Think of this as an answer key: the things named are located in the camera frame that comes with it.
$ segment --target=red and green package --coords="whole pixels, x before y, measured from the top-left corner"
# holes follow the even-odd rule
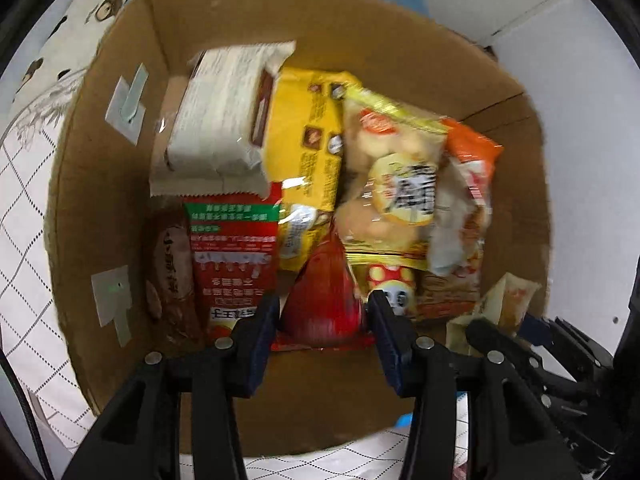
[[[184,199],[190,223],[196,308],[207,343],[252,316],[276,285],[282,186],[262,200],[249,193]]]

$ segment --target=silver bolt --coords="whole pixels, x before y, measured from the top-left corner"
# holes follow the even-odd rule
[[[430,350],[436,345],[436,343],[434,343],[433,339],[431,339],[430,337],[423,335],[415,340],[415,345],[418,348],[422,348],[423,350]]]
[[[160,352],[149,352],[145,355],[145,363],[148,365],[157,365],[162,361],[162,354]]]
[[[497,350],[489,351],[486,357],[495,365],[501,365],[504,362],[504,355],[502,355],[502,352],[498,352]]]
[[[218,350],[227,350],[234,345],[234,340],[230,337],[219,337],[216,339],[216,348]]]

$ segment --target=cardboard box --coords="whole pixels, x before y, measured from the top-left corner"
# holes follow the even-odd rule
[[[482,50],[381,0],[133,0],[102,40],[66,115],[46,217],[60,327],[96,413],[147,352],[177,351],[145,312],[141,269],[149,165],[162,110],[175,107],[188,62],[203,49],[289,40],[297,41],[289,66],[346,70],[368,88],[465,121],[504,145],[482,293],[509,271],[543,285],[530,308],[543,312],[550,229],[543,136],[522,87]],[[141,63],[149,74],[146,113],[133,144],[104,117],[119,78],[131,83]],[[122,277],[115,322],[104,311],[98,317],[94,296],[95,283],[104,285],[104,278],[109,285],[110,276]],[[128,341],[115,325],[129,331]],[[369,349],[274,355],[255,399],[236,407],[244,455],[259,456],[363,437],[392,425],[412,402],[386,386]]]

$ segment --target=black cable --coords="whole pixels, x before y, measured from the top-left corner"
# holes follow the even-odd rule
[[[49,465],[49,459],[47,458],[47,453],[44,451],[44,445],[42,444],[42,439],[40,438],[40,432],[38,431],[36,420],[33,416],[33,412],[31,411],[29,402],[27,401],[27,397],[24,395],[24,391],[20,386],[18,377],[15,375],[14,369],[11,368],[9,361],[7,360],[1,348],[0,366],[4,371],[6,378],[9,380],[9,384],[11,384],[11,387],[14,389],[14,393],[18,399],[18,402],[20,402],[20,407],[22,408],[22,412],[24,413],[27,427],[29,428],[29,432],[31,433],[33,447],[35,447],[36,453],[38,454],[38,460],[40,460],[40,466],[42,467],[44,478],[46,478],[46,480],[54,480],[53,473],[51,472],[51,466]]]

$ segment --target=red logo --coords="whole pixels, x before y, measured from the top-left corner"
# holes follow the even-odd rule
[[[365,130],[372,134],[390,135],[398,132],[393,121],[369,108],[364,108],[364,110],[360,112],[360,124],[362,124]]]

